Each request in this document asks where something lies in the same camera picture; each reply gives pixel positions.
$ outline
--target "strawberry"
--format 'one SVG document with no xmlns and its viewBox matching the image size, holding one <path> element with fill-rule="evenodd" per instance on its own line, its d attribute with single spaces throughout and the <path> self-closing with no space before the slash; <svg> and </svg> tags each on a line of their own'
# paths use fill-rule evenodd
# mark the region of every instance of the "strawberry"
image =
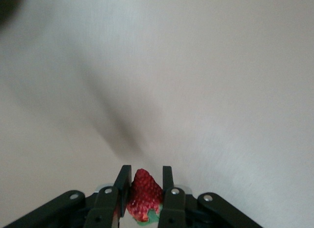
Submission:
<svg viewBox="0 0 314 228">
<path fill-rule="evenodd" d="M 158 222 L 162 209 L 163 192 L 148 171 L 137 170 L 130 189 L 127 209 L 140 224 Z"/>
</svg>

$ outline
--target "green strawberry leaf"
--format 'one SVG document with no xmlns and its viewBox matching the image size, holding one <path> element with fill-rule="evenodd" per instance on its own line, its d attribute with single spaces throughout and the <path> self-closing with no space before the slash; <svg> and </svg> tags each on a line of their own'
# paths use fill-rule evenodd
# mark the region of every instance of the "green strawberry leaf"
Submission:
<svg viewBox="0 0 314 228">
<path fill-rule="evenodd" d="M 147 222 L 139 222 L 139 221 L 136 221 L 140 226 L 146 226 L 146 225 L 149 225 L 151 223 L 155 223 L 155 222 L 158 222 L 159 221 L 159 217 L 160 217 L 160 213 L 161 213 L 161 210 L 162 210 L 162 204 L 159 205 L 159 213 L 156 214 L 155 210 L 151 209 L 148 211 L 148 221 Z"/>
</svg>

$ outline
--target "metal screw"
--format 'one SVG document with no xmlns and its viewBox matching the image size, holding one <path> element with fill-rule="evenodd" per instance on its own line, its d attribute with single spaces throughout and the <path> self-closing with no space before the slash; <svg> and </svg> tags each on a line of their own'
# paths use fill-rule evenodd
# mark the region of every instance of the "metal screw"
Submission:
<svg viewBox="0 0 314 228">
<path fill-rule="evenodd" d="M 178 193 L 180 193 L 180 191 L 177 188 L 174 188 L 174 189 L 171 190 L 171 193 L 173 195 L 177 195 Z"/>
<path fill-rule="evenodd" d="M 111 188 L 105 189 L 105 194 L 110 194 L 112 192 Z"/>
<path fill-rule="evenodd" d="M 71 199 L 71 200 L 75 200 L 75 199 L 77 199 L 78 197 L 79 197 L 78 194 L 72 194 L 72 195 L 70 196 L 70 199 Z"/>
<path fill-rule="evenodd" d="M 207 202 L 212 201 L 212 196 L 210 196 L 210 195 L 204 195 L 203 198 L 204 198 L 204 200 L 207 201 Z"/>
</svg>

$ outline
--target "dark object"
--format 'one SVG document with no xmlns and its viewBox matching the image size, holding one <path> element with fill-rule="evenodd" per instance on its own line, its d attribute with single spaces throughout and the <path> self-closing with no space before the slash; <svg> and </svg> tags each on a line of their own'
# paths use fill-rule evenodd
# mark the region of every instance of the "dark object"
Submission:
<svg viewBox="0 0 314 228">
<path fill-rule="evenodd" d="M 22 0 L 0 0 L 0 28 L 19 8 Z"/>
<path fill-rule="evenodd" d="M 158 228 L 262 228 L 214 193 L 195 199 L 175 187 L 172 169 L 163 167 L 164 203 Z M 118 228 L 131 186 L 131 166 L 122 166 L 113 186 L 89 197 L 68 191 L 5 228 Z"/>
</svg>

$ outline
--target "white surface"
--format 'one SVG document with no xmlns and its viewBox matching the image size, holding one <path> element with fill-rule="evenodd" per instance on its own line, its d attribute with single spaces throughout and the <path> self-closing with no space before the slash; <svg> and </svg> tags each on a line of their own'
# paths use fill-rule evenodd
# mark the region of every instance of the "white surface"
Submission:
<svg viewBox="0 0 314 228">
<path fill-rule="evenodd" d="M 131 164 L 314 227 L 313 5 L 23 0 L 0 30 L 0 226 Z"/>
</svg>

